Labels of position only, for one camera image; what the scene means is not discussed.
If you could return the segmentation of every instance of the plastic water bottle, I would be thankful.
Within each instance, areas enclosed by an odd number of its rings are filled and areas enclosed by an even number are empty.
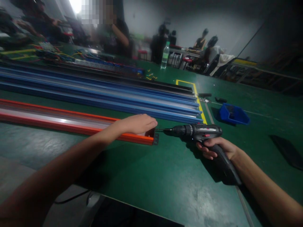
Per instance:
[[[169,56],[169,42],[166,42],[166,46],[164,47],[164,50],[163,50],[161,69],[166,69],[168,56]]]

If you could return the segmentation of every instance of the blue plastic bin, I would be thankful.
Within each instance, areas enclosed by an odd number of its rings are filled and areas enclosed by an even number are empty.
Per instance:
[[[242,108],[227,103],[223,103],[220,109],[220,116],[223,121],[233,124],[248,125],[250,122],[249,117]]]

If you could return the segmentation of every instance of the black pad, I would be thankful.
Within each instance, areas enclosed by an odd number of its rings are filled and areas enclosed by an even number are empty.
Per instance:
[[[303,158],[293,144],[289,140],[276,135],[270,135],[270,138],[273,140],[274,144],[277,146],[287,162],[293,167],[303,171]]]

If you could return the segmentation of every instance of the drill bit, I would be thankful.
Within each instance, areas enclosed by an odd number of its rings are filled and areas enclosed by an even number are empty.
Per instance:
[[[156,131],[162,131],[162,132],[169,132],[169,131],[172,131],[173,129],[156,129]]]

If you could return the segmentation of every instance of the table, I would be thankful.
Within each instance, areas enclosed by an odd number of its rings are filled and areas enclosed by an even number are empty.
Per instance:
[[[190,53],[190,52],[187,52],[187,51],[185,51],[185,50],[181,50],[181,49],[177,49],[177,48],[170,48],[169,49],[170,51],[172,51],[172,52],[176,52],[176,53],[180,53],[181,54],[181,61],[180,61],[180,63],[179,63],[179,65],[178,65],[178,69],[181,67],[181,64],[182,64],[182,62],[183,62],[183,55],[185,55],[185,56],[192,56],[192,57],[196,57],[196,58],[200,58],[200,55],[199,54],[194,54],[194,53]]]
[[[269,73],[269,74],[273,74],[273,75],[276,75],[276,76],[280,76],[280,78],[277,79],[274,83],[272,83],[270,85],[270,87],[273,87],[277,82],[279,82],[283,78],[294,79],[295,80],[294,83],[291,84],[290,86],[284,88],[281,91],[282,93],[285,92],[285,91],[287,91],[287,90],[289,90],[289,89],[291,89],[292,87],[294,87],[295,85],[297,85],[298,83],[300,83],[300,82],[303,81],[303,77],[301,77],[300,75],[296,75],[296,74],[293,74],[293,73],[280,72],[280,71],[277,71],[275,69],[272,69],[272,68],[269,68],[269,67],[257,64],[256,62],[245,61],[245,60],[242,60],[242,59],[235,59],[234,61],[232,61],[229,64],[229,66],[226,68],[226,70],[219,76],[219,78],[221,78],[228,71],[228,69],[230,67],[232,67],[232,66],[238,66],[238,67],[246,69],[246,71],[244,72],[244,74],[236,82],[237,84],[240,84],[245,79],[245,77],[247,77],[250,74],[251,71],[249,69],[255,69],[255,70],[260,71],[260,72],[264,72],[264,73]]]
[[[198,93],[211,93],[213,101],[215,96],[222,97],[246,110],[250,125],[234,127],[217,119],[219,104],[209,103],[209,114],[202,104],[207,123],[211,123],[211,116],[222,127],[226,139],[245,150],[282,189],[303,202],[303,172],[286,162],[268,136],[289,139],[298,151],[303,151],[301,101],[172,67],[161,70],[151,62],[138,61],[138,65],[154,73],[158,81],[194,86]],[[114,118],[131,115],[2,90],[0,98]],[[158,119],[159,128],[178,124]],[[0,122],[0,155],[37,170],[84,138]],[[249,226],[235,187],[218,181],[213,167],[193,144],[161,133],[158,146],[113,142],[76,183],[186,226]],[[245,188],[241,191],[254,226],[268,226],[250,194]]]

